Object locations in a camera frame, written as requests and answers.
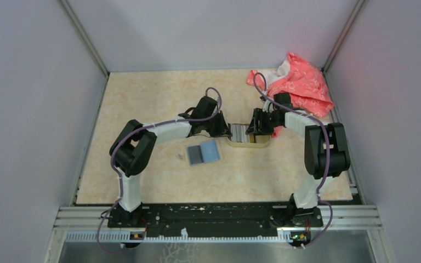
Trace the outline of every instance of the beige table surface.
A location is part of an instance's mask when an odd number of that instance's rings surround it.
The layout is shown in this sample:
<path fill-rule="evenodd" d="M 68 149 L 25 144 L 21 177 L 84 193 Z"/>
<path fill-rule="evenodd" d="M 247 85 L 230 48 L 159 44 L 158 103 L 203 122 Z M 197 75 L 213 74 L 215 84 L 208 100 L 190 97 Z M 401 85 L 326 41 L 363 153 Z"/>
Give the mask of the beige table surface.
<path fill-rule="evenodd" d="M 249 123 L 253 109 L 262 103 L 259 93 L 245 84 L 248 72 L 243 69 L 112 73 L 77 203 L 113 203 L 118 197 L 118 180 L 109 164 L 109 148 L 131 119 L 141 123 L 172 119 L 196 106 L 207 87 L 215 87 L 223 97 L 225 120 Z M 222 159 L 190 167 L 186 146 L 207 140 L 212 139 L 196 136 L 156 145 L 149 165 L 141 174 L 143 202 L 286 201 L 307 173 L 304 139 L 288 129 L 282 129 L 262 149 L 236 148 L 228 145 L 226 138 L 218 138 Z M 322 198 L 352 199 L 345 173 L 327 187 Z"/>

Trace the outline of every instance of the gray wall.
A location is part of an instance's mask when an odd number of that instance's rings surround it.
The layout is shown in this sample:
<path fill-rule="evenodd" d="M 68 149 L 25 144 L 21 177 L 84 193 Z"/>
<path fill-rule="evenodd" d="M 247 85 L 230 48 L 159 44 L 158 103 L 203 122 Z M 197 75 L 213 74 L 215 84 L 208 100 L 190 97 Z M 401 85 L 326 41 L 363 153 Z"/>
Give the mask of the gray wall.
<path fill-rule="evenodd" d="M 41 262 L 104 77 L 56 1 L 0 1 L 0 262 Z"/>
<path fill-rule="evenodd" d="M 421 1 L 370 1 L 329 76 L 397 262 L 421 262 Z"/>
<path fill-rule="evenodd" d="M 323 66 L 356 0 L 69 0 L 110 71 Z"/>

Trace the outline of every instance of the crumpled blanket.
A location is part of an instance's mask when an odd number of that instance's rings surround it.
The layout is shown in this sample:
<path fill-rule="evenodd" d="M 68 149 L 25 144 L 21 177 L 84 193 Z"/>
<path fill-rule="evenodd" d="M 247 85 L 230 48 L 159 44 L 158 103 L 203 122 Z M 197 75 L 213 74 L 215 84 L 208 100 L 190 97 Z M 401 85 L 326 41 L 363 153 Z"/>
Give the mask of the crumpled blanket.
<path fill-rule="evenodd" d="M 303 108 L 317 118 L 325 116 L 334 107 L 320 70 L 292 52 L 276 71 L 251 70 L 247 84 L 254 85 L 256 72 L 262 73 L 267 80 L 267 95 L 271 98 L 277 93 L 288 92 L 294 107 Z M 261 76 L 256 76 L 256 82 L 259 88 L 264 89 Z"/>

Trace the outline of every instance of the purple cable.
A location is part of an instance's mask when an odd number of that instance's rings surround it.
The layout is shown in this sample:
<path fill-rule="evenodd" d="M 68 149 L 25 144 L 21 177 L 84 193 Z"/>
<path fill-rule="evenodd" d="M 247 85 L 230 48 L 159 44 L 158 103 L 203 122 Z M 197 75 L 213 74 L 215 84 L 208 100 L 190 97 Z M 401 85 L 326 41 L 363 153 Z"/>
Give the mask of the purple cable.
<path fill-rule="evenodd" d="M 274 105 L 277 105 L 278 107 L 287 110 L 289 112 L 293 112 L 295 114 L 304 116 L 306 118 L 312 119 L 313 121 L 317 122 L 320 125 L 320 128 L 322 128 L 323 131 L 323 137 L 325 138 L 325 145 L 326 145 L 326 164 L 325 164 L 325 171 L 323 172 L 323 177 L 322 177 L 322 181 L 320 182 L 320 184 L 318 185 L 317 189 L 315 190 L 317 193 L 317 198 L 318 198 L 318 202 L 319 203 L 323 203 L 325 205 L 327 205 L 330 209 L 330 218 L 328 219 L 328 223 L 325 225 L 325 227 L 322 229 L 322 231 L 320 231 L 320 233 L 313 239 L 311 240 L 311 242 L 307 245 L 305 245 L 304 247 L 298 247 L 298 248 L 307 248 L 310 245 L 312 245 L 316 240 L 318 240 L 321 236 L 323 236 L 323 234 L 327 231 L 327 228 L 330 226 L 330 224 L 332 223 L 333 220 L 333 208 L 332 205 L 330 203 L 328 203 L 327 201 L 323 201 L 320 199 L 320 189 L 322 188 L 322 186 L 325 184 L 325 180 L 327 180 L 327 175 L 328 175 L 328 170 L 330 169 L 330 140 L 328 138 L 328 132 L 327 129 L 325 128 L 325 125 L 323 125 L 323 123 L 317 119 L 314 116 L 311 115 L 305 115 L 301 112 L 297 112 L 291 108 L 285 107 L 277 102 L 275 102 L 275 100 L 271 99 L 269 96 L 265 95 L 263 92 L 260 91 L 260 89 L 257 87 L 257 84 L 255 82 L 255 77 L 257 75 L 260 75 L 262 77 L 262 79 L 264 80 L 264 90 L 267 90 L 267 81 L 265 80 L 264 75 L 262 75 L 262 73 L 257 72 L 256 74 L 254 74 L 253 76 L 253 82 L 254 82 L 254 86 L 255 89 L 257 90 L 257 92 L 259 92 L 266 100 L 268 100 L 269 102 L 273 103 Z"/>
<path fill-rule="evenodd" d="M 213 91 L 215 91 L 216 93 L 217 93 L 217 96 L 219 97 L 219 99 L 218 99 L 218 105 L 217 105 L 217 110 L 212 114 L 212 115 L 210 115 L 209 117 L 206 117 L 206 118 L 202 118 L 202 119 L 171 119 L 171 120 L 169 120 L 169 121 L 164 121 L 164 122 L 159 122 L 159 123 L 157 123 L 157 124 L 152 124 L 152 125 L 148 125 L 148 126 L 143 126 L 143 127 L 141 127 L 141 128 L 139 128 L 139 129 L 136 129 L 136 130 L 134 130 L 134 131 L 132 131 L 131 133 L 129 133 L 129 134 L 127 134 L 127 136 L 125 136 L 118 144 L 117 144 L 117 146 L 113 149 L 113 151 L 112 151 L 112 156 L 111 156 L 111 158 L 110 158 L 110 166 L 112 167 L 112 169 L 117 173 L 117 175 L 118 175 L 118 181 L 119 181 L 119 184 L 120 184 L 120 194 L 119 194 L 119 197 L 118 197 L 118 199 L 114 202 L 114 204 L 111 206 L 111 208 L 109 208 L 108 210 L 107 210 L 107 212 L 104 214 L 104 216 L 103 216 L 103 218 L 101 219 L 101 223 L 99 224 L 99 227 L 98 227 L 98 231 L 97 231 L 97 233 L 96 233 L 96 241 L 97 241 L 97 243 L 98 243 L 98 246 L 99 246 L 99 248 L 102 250 L 102 251 L 104 251 L 105 253 L 108 253 L 108 254 L 111 254 L 111 255 L 116 255 L 116 254 L 119 254 L 119 253 L 121 253 L 121 252 L 123 252 L 123 249 L 121 249 L 121 250 L 119 250 L 119 251 L 116 251 L 116 252 L 110 252 L 110 251 L 108 251 L 108 250 L 106 250 L 106 249 L 104 249 L 103 248 L 103 246 L 101 245 L 101 242 L 99 241 L 99 236 L 100 236 L 100 232 L 101 232 L 101 228 L 102 228 L 102 226 L 103 226 L 103 223 L 104 223 L 104 221 L 106 220 L 106 218 L 107 218 L 107 216 L 110 214 L 110 212 L 114 209 L 114 207 L 120 202 L 120 200 L 123 198 L 123 178 L 122 178 L 122 174 L 115 168 L 115 159 L 114 159 L 114 157 L 115 157 L 115 155 L 117 154 L 117 151 L 118 151 L 118 149 L 120 148 L 120 147 L 122 147 L 122 145 L 124 145 L 125 144 L 125 142 L 126 141 L 128 141 L 133 135 L 135 135 L 136 133 L 138 133 L 138 132 L 140 132 L 140 131 L 142 131 L 142 130 L 146 130 L 146 129 L 151 129 L 151 128 L 154 128 L 154 127 L 159 127 L 159 126 L 162 126 L 162 125 L 166 125 L 166 124 L 171 124 L 171 123 L 175 123 L 175 122 L 205 122 L 205 121 L 208 121 L 208 120 L 210 120 L 210 119 L 212 119 L 213 117 L 215 117 L 215 115 L 217 115 L 217 113 L 219 113 L 220 112 L 220 109 L 222 108 L 222 97 L 220 96 L 220 93 L 219 93 L 219 91 L 217 90 L 217 89 L 215 89 L 215 88 L 212 88 L 212 87 L 209 87 L 209 88 L 207 88 L 206 89 L 206 96 L 207 96 L 207 92 L 209 91 L 209 90 L 213 90 Z"/>

